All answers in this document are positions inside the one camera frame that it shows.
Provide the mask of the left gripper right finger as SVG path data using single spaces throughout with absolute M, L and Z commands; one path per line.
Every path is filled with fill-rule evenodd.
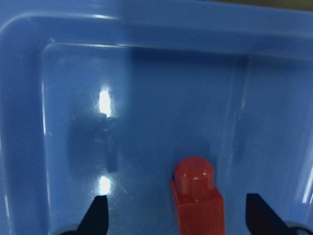
M 251 235 L 291 235 L 292 230 L 256 193 L 246 195 L 246 226 Z

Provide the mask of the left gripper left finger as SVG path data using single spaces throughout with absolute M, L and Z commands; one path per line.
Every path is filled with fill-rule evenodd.
M 79 224 L 76 235 L 106 235 L 109 209 L 106 195 L 96 196 Z

